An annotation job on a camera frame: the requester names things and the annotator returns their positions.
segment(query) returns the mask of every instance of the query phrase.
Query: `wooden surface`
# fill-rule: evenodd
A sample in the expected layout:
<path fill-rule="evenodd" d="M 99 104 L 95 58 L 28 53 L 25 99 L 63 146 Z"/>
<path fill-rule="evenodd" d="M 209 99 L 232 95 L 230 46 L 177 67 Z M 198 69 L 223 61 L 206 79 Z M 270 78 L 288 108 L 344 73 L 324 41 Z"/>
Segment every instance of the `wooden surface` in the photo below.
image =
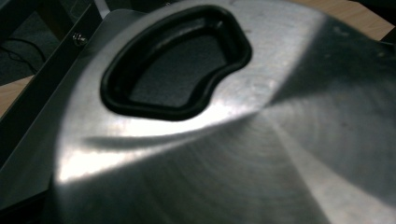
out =
<path fill-rule="evenodd" d="M 376 40 L 384 37 L 393 28 L 387 21 L 355 2 L 346 0 L 290 1 L 319 9 Z M 0 117 L 17 98 L 30 79 L 28 77 L 0 86 Z"/>

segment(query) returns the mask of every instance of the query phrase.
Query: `screw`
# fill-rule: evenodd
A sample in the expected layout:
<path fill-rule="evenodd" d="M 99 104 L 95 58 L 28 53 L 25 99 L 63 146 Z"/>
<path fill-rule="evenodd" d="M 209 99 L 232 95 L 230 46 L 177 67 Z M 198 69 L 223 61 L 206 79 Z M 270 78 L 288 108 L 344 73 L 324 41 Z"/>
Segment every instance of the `screw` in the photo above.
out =
<path fill-rule="evenodd" d="M 82 47 L 88 43 L 88 39 L 81 33 L 74 33 L 73 42 L 77 47 Z"/>

